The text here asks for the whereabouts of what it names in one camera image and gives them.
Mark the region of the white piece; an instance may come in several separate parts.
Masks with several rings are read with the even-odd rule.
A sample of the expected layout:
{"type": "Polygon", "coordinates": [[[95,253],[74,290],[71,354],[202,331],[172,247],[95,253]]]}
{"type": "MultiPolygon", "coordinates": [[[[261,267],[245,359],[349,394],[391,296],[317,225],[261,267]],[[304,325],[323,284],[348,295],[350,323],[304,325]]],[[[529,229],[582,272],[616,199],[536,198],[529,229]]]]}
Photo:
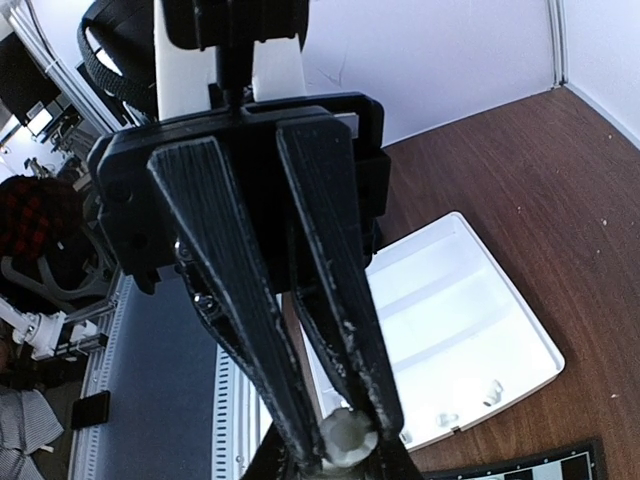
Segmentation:
{"type": "Polygon", "coordinates": [[[378,433],[362,411],[338,408],[319,425],[324,442],[323,463],[330,470],[349,470],[376,449],[378,433]]]}

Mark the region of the white plastic compartment tray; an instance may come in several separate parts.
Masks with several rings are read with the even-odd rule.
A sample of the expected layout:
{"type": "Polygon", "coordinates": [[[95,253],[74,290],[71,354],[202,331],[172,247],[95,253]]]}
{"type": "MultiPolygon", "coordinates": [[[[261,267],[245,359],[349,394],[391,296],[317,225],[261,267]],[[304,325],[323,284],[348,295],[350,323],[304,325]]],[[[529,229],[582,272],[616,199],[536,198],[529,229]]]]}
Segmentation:
{"type": "Polygon", "coordinates": [[[500,413],[565,367],[536,314],[459,212],[380,250],[366,275],[409,451],[500,413]]]}

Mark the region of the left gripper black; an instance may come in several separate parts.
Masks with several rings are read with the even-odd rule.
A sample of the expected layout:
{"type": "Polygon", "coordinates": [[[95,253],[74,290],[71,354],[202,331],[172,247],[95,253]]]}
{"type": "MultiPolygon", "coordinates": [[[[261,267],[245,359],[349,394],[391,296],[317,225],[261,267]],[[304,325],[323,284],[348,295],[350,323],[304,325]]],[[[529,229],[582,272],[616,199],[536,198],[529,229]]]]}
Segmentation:
{"type": "Polygon", "coordinates": [[[159,269],[175,264],[177,239],[151,176],[301,468],[320,465],[319,428],[269,279],[277,292],[290,288],[292,198],[308,248],[301,258],[319,283],[320,304],[303,318],[315,353],[332,386],[383,439],[398,439],[404,426],[363,266],[382,243],[377,219],[390,177],[383,129],[382,104],[365,94],[314,95],[250,103],[237,125],[219,108],[122,130],[101,137],[88,158],[101,227],[124,273],[147,294],[159,269]],[[336,119],[275,127],[320,110],[356,115],[357,134],[351,139],[336,119]]]}

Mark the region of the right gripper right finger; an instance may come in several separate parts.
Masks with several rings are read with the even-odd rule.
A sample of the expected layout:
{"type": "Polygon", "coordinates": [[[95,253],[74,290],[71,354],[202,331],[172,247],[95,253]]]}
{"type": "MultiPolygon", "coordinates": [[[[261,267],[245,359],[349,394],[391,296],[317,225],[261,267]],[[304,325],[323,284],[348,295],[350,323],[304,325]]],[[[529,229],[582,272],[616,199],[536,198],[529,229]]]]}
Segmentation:
{"type": "Polygon", "coordinates": [[[364,478],[376,480],[422,480],[423,475],[412,461],[401,435],[404,427],[386,429],[374,425],[378,443],[364,461],[364,478]]]}

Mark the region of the black white chess board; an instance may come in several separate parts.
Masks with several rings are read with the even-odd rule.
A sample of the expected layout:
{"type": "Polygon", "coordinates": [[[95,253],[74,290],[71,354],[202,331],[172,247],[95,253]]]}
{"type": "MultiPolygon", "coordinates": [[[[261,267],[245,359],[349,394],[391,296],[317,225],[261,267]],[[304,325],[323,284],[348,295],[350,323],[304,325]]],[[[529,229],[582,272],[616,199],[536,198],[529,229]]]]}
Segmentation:
{"type": "Polygon", "coordinates": [[[422,476],[424,479],[438,480],[609,478],[600,438],[492,464],[425,472],[422,476]]]}

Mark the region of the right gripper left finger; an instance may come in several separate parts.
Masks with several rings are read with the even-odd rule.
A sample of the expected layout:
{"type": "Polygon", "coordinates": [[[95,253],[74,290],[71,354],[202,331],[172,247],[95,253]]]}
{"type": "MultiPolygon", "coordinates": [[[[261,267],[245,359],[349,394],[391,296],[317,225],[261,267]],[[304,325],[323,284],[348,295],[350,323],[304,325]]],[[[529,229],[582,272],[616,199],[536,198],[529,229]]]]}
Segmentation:
{"type": "Polygon", "coordinates": [[[320,465],[302,469],[287,448],[274,422],[255,452],[242,480],[315,479],[320,476],[320,465]]]}

